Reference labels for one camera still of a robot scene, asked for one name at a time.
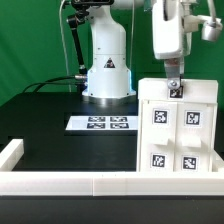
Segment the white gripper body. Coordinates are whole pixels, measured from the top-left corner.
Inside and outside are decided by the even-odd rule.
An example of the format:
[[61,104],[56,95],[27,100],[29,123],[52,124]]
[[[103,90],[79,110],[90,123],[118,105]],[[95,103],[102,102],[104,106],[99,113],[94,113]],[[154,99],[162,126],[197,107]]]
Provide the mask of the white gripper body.
[[184,17],[194,0],[154,0],[152,6],[153,51],[158,60],[184,57]]

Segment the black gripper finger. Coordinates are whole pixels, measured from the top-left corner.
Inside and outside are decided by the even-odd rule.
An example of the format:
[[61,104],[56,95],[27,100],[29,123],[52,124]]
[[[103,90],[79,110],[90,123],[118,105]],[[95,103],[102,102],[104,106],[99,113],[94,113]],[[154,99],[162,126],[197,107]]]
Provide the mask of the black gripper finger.
[[171,58],[164,61],[164,68],[167,77],[167,85],[171,90],[179,89],[181,76],[183,74],[183,63],[180,58]]

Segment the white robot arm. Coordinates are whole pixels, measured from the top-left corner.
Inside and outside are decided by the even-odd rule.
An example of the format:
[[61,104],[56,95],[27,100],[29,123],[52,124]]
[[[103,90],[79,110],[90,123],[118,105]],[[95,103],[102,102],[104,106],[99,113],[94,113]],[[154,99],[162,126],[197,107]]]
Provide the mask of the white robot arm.
[[105,0],[92,3],[87,10],[93,43],[93,64],[87,72],[87,87],[82,96],[94,102],[120,103],[136,96],[131,71],[126,65],[126,31],[111,16],[112,9],[152,4],[153,51],[164,62],[167,85],[181,86],[184,72],[184,40],[188,37],[184,19],[191,14],[194,0]]

